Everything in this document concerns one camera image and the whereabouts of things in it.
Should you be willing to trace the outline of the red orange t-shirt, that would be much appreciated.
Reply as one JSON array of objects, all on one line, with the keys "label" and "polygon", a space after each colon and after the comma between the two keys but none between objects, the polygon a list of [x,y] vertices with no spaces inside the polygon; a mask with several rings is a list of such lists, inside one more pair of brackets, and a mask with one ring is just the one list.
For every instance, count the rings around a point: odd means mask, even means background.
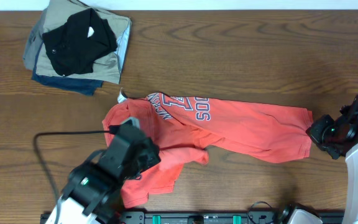
[{"label": "red orange t-shirt", "polygon": [[121,189],[126,208],[145,204],[150,195],[173,191],[183,166],[207,164],[206,148],[217,146],[257,159],[282,163],[310,154],[306,130],[313,122],[305,108],[151,93],[131,99],[120,93],[104,128],[136,118],[159,147],[161,161],[128,180]]}]

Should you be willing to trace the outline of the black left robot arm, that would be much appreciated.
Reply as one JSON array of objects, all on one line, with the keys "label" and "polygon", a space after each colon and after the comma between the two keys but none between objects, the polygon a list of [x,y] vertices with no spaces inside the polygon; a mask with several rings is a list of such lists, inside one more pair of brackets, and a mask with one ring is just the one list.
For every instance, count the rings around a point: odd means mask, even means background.
[{"label": "black left robot arm", "polygon": [[143,172],[156,166],[160,149],[132,123],[111,125],[104,133],[113,136],[108,148],[92,152],[74,168],[63,190],[57,189],[47,163],[39,158],[56,201],[41,223],[119,223],[125,181],[140,180]]}]

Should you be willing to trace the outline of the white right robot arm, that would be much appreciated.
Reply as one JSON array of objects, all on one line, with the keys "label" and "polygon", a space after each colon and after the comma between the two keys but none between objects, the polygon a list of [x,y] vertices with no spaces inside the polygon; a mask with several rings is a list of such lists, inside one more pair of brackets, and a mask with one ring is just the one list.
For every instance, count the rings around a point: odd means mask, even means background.
[{"label": "white right robot arm", "polygon": [[317,147],[332,159],[345,158],[347,198],[343,223],[358,223],[358,95],[340,109],[340,117],[326,114],[306,130]]}]

